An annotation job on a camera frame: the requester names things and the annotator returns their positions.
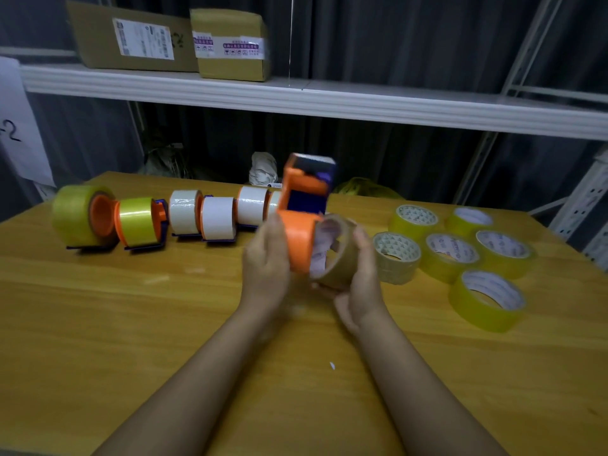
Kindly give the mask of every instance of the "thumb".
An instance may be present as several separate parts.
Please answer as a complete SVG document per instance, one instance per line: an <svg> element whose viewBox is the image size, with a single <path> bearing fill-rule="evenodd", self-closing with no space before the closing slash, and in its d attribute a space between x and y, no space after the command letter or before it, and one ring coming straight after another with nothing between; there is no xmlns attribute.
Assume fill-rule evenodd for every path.
<svg viewBox="0 0 608 456"><path fill-rule="evenodd" d="M376 273L376 253L370 236L363 227L358 225L353 232L353 239L359 248L357 272Z"/></svg>
<svg viewBox="0 0 608 456"><path fill-rule="evenodd" d="M273 214L268 218L265 235L267 259L277 263L284 263L285 260L289 262L287 235L279 215Z"/></svg>

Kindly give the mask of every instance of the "handwritten number 2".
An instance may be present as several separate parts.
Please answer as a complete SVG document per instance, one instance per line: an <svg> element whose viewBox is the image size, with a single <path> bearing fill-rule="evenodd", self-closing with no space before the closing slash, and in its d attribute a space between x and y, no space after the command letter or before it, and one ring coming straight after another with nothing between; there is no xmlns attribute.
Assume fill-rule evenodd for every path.
<svg viewBox="0 0 608 456"><path fill-rule="evenodd" d="M13 135L17 132L17 127L15 126L15 124L13 122L11 122L10 120L4 120L2 122L2 124L5 128L7 126L11 126L11 130L9 131L9 137L14 141L21 142L21 139L17 139L17 137L13 137Z"/></svg>

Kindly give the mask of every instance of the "brown tape roll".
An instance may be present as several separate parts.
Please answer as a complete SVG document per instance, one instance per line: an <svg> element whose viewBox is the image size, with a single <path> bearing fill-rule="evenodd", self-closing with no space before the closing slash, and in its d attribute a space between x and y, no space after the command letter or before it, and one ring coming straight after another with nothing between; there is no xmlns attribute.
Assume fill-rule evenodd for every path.
<svg viewBox="0 0 608 456"><path fill-rule="evenodd" d="M357 271L359 249L353 239L355 224L339 214L327 214L315 226L310 279L334 289L347 289ZM327 263L329 249L336 252Z"/></svg>

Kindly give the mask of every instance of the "person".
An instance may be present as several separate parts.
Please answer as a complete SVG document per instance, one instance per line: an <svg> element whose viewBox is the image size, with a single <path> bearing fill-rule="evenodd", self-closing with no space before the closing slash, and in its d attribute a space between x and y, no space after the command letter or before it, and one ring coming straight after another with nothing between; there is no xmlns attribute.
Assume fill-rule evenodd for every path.
<svg viewBox="0 0 608 456"><path fill-rule="evenodd" d="M384 305L375 251L361 226L350 290L320 288L359 346L411 455L505 455L435 375ZM258 338L278 314L290 280L283 222L272 216L243 252L236 311L95 455L198 455Z"/></svg>

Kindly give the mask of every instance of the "wooden table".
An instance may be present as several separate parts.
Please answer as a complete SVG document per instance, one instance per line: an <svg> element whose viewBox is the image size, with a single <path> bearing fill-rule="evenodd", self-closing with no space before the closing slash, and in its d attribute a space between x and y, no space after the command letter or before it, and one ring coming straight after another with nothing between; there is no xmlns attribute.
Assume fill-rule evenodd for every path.
<svg viewBox="0 0 608 456"><path fill-rule="evenodd" d="M106 173L118 198L238 185ZM400 202L332 195L328 211L386 229ZM453 206L426 204L445 219ZM241 249L177 243L130 255L65 250L43 204L0 224L0 447L88 454L236 308ZM540 258L517 281L528 316L481 331L417 270L383 284L391 314L432 368L513 455L608 449L608 278L525 213L488 210ZM297 280L291 320L247 368L210 454L395 454L402 448L330 304Z"/></svg>

